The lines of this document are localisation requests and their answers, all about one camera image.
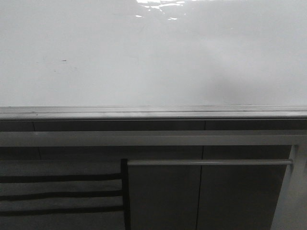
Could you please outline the grey cloth with black stripes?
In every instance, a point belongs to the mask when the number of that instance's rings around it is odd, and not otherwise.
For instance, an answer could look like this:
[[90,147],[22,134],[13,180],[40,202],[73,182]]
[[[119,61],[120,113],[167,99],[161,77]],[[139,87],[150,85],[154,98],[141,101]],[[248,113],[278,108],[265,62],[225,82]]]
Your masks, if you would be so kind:
[[0,163],[3,230],[129,230],[127,160]]

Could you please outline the white metal stand frame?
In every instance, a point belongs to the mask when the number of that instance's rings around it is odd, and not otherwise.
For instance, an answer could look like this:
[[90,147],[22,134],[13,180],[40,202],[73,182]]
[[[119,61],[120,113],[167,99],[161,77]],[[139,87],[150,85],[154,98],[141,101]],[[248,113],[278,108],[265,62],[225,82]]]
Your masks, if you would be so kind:
[[67,131],[1,132],[2,147],[60,146],[206,146],[206,145],[294,145],[293,168],[286,175],[286,185],[277,208],[272,229],[305,229],[306,206],[303,173],[306,165],[305,130],[196,130],[196,131]]

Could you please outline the grey metal hanging rod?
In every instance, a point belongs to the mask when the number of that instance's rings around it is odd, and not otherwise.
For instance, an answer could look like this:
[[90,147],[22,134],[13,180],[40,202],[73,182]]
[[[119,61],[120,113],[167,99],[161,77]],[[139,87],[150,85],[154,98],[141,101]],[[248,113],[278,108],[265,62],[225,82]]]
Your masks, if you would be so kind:
[[129,160],[127,162],[129,166],[207,166],[207,165],[292,165],[291,159],[286,160]]

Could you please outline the white whiteboard with aluminium frame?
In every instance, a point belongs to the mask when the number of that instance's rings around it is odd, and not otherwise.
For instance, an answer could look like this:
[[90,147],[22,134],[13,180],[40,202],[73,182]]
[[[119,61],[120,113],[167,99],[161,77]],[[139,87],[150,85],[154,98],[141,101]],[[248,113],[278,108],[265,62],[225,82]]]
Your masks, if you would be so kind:
[[304,119],[304,0],[3,0],[0,117]]

